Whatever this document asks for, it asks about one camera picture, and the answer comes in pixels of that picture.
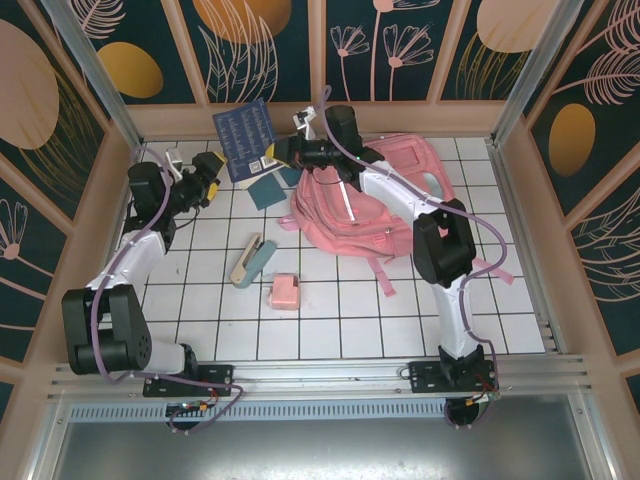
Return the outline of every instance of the pink box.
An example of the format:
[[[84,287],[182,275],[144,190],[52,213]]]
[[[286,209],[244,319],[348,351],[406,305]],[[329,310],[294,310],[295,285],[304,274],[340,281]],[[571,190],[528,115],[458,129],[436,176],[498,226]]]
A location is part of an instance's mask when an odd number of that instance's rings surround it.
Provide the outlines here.
[[[297,310],[300,308],[300,286],[298,277],[290,274],[277,274],[267,303],[274,310]]]

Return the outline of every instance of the dark blue book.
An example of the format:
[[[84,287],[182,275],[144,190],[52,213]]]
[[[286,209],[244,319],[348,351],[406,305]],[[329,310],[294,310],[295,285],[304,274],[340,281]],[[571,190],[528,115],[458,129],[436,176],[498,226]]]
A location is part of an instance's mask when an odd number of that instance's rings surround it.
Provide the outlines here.
[[[213,116],[231,181],[247,189],[261,177],[283,165],[267,158],[276,136],[267,106],[260,98],[242,107]]]

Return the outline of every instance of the purple cable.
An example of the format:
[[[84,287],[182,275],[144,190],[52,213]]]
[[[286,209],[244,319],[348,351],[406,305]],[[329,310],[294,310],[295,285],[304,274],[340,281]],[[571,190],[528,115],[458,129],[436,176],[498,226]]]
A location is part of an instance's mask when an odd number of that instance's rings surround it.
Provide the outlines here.
[[[213,422],[215,422],[222,415],[224,415],[227,412],[227,410],[229,410],[238,400],[240,400],[240,397],[244,393],[244,389],[240,385],[235,385],[235,384],[197,382],[195,380],[189,380],[189,379],[186,379],[186,378],[174,377],[174,376],[171,376],[171,375],[162,375],[162,374],[158,375],[158,374],[155,374],[155,373],[145,373],[145,372],[125,372],[122,375],[120,375],[118,378],[114,379],[114,378],[111,377],[111,375],[109,375],[109,372],[107,371],[107,368],[106,368],[106,366],[104,364],[104,360],[102,359],[102,353],[100,352],[100,339],[98,337],[98,306],[100,305],[100,299],[102,298],[102,294],[104,293],[104,289],[107,286],[107,283],[109,282],[110,277],[117,270],[118,266],[120,265],[120,262],[122,261],[124,256],[127,254],[127,252],[131,249],[131,247],[133,247],[133,245],[135,243],[138,242],[138,240],[140,240],[151,229],[151,227],[153,227],[153,225],[162,216],[165,208],[167,207],[167,204],[169,203],[169,195],[171,193],[171,189],[169,188],[170,187],[171,177],[169,175],[169,170],[167,169],[166,161],[157,152],[151,150],[150,148],[140,147],[140,146],[139,147],[135,147],[131,151],[132,160],[135,159],[135,155],[138,152],[142,152],[142,151],[148,152],[151,155],[153,155],[155,157],[155,159],[158,161],[158,163],[160,164],[160,166],[162,167],[162,180],[163,180],[163,183],[164,183],[164,186],[165,186],[164,196],[162,198],[162,203],[160,204],[160,208],[158,208],[158,211],[153,216],[153,218],[149,221],[149,223],[147,223],[142,228],[142,230],[140,230],[131,239],[131,241],[124,246],[124,248],[120,251],[120,253],[118,253],[118,255],[113,259],[113,262],[111,263],[111,266],[109,267],[109,269],[106,272],[106,276],[102,279],[102,282],[100,282],[100,285],[98,286],[98,289],[96,290],[96,294],[93,297],[93,303],[91,305],[91,317],[90,317],[91,346],[93,348],[93,355],[94,355],[94,357],[96,359],[96,365],[98,367],[98,371],[100,372],[100,375],[102,376],[102,378],[104,378],[111,385],[117,385],[117,384],[121,383],[128,376],[133,375],[134,377],[137,377],[137,378],[162,378],[163,380],[168,380],[170,382],[182,383],[182,384],[185,384],[185,385],[193,385],[193,386],[196,386],[196,387],[229,388],[229,389],[238,390],[238,394],[233,398],[233,400],[231,400],[227,405],[225,405],[225,407],[222,410],[220,410],[213,418],[207,420],[206,422],[201,422],[201,423],[199,423],[198,425],[196,425],[195,427],[193,427],[193,428],[191,428],[189,430],[178,430],[175,427],[175,425],[173,423],[173,420],[175,419],[176,415],[178,415],[180,413],[179,411],[174,413],[173,415],[171,415],[171,417],[169,418],[169,425],[170,425],[173,433],[180,432],[183,435],[188,435],[189,432],[196,433],[196,432],[198,432],[200,430],[203,430],[204,428],[208,427]]]
[[[491,358],[493,360],[494,374],[495,374],[494,381],[495,381],[495,385],[496,385],[496,390],[498,390],[498,387],[499,387],[499,383],[498,383],[498,362],[497,362],[497,356],[496,356],[495,347],[493,346],[493,342],[491,340],[485,339],[485,338],[480,338],[475,333],[473,333],[471,331],[471,326],[469,325],[469,319],[467,318],[467,312],[466,312],[465,306],[464,306],[464,289],[465,289],[467,283],[469,283],[472,279],[478,278],[481,275],[484,275],[485,273],[492,272],[493,270],[495,270],[496,268],[500,267],[500,265],[502,265],[504,263],[504,261],[507,258],[507,242],[504,240],[502,235],[500,235],[500,232],[493,225],[491,225],[489,222],[483,220],[482,218],[476,217],[475,215],[473,215],[471,213],[467,213],[467,212],[465,212],[463,210],[458,210],[457,208],[452,208],[452,207],[449,207],[447,205],[442,205],[441,203],[438,203],[438,202],[435,202],[435,201],[431,200],[427,195],[425,195],[423,192],[421,192],[419,189],[417,189],[413,184],[411,184],[411,182],[405,180],[402,176],[396,175],[393,172],[389,172],[389,171],[385,170],[384,168],[380,168],[380,167],[376,167],[374,165],[370,165],[370,164],[360,160],[360,158],[356,157],[351,152],[349,152],[346,148],[344,148],[340,144],[340,142],[338,142],[336,137],[333,135],[333,132],[331,132],[331,129],[329,128],[329,124],[327,122],[327,117],[325,115],[326,102],[329,99],[330,95],[331,95],[331,86],[327,85],[327,86],[324,87],[322,100],[320,102],[320,105],[318,106],[318,110],[320,112],[320,118],[322,119],[322,124],[324,126],[324,129],[327,132],[327,137],[336,146],[336,148],[338,150],[340,150],[347,158],[353,160],[354,162],[358,163],[359,165],[362,165],[365,168],[369,168],[371,170],[374,170],[374,171],[380,173],[381,175],[385,175],[385,176],[393,179],[394,181],[396,181],[397,183],[399,183],[400,185],[405,187],[407,190],[409,190],[411,193],[416,195],[418,198],[424,199],[424,201],[427,204],[431,205],[432,207],[439,208],[441,210],[444,210],[445,212],[449,212],[449,213],[452,213],[454,215],[460,215],[462,217],[466,217],[466,218],[468,218],[470,220],[473,220],[476,223],[479,223],[480,225],[482,225],[483,227],[488,229],[493,235],[495,235],[495,237],[500,242],[500,246],[502,247],[502,254],[500,255],[500,259],[496,263],[494,263],[493,265],[490,265],[487,268],[484,268],[484,269],[482,269],[482,270],[480,270],[478,272],[471,273],[470,275],[465,277],[460,282],[460,295],[458,297],[458,300],[459,300],[459,303],[460,303],[460,311],[461,311],[461,314],[462,314],[462,322],[464,323],[465,331],[476,342],[486,343],[487,345],[489,345],[489,349],[491,350]]]

